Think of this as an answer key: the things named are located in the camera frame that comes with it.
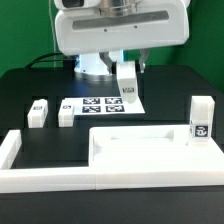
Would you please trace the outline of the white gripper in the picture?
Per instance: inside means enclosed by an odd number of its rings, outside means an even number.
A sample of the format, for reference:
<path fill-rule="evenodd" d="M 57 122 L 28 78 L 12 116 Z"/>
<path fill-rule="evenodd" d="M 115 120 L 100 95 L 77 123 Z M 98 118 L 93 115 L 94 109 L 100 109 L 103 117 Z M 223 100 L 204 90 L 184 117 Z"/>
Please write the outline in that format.
<path fill-rule="evenodd" d="M 140 72 L 148 48 L 181 45 L 189 38 L 190 0 L 54 0 L 56 38 L 67 55 L 100 53 L 110 74 L 110 51 L 140 50 Z"/>

